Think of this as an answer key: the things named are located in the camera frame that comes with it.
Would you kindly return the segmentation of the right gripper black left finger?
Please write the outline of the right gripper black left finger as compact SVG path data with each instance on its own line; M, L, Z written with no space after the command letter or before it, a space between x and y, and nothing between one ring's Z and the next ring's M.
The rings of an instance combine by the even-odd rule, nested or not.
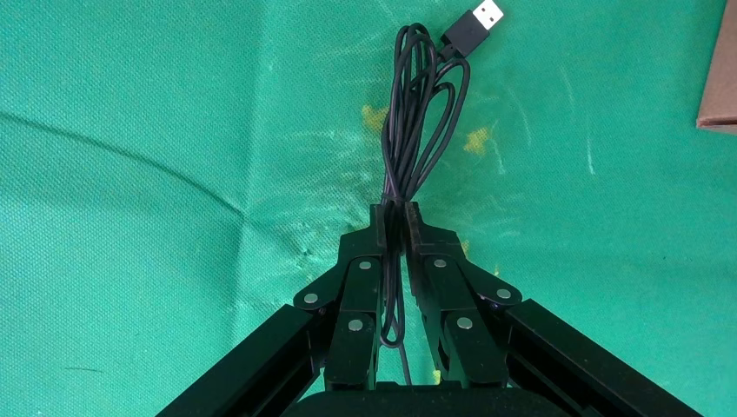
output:
M372 390L376 384L382 261L387 251L384 209L369 207L369 225L342 235L335 265L293 298L318 320L313 337L328 391Z

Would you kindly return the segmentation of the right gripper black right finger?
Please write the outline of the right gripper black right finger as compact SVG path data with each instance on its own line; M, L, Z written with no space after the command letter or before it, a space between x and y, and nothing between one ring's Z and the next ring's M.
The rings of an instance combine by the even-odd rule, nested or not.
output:
M505 387L509 325L504 312L521 292L471 262L456 232L427 224L405 206L405 249L412 295L442 381Z

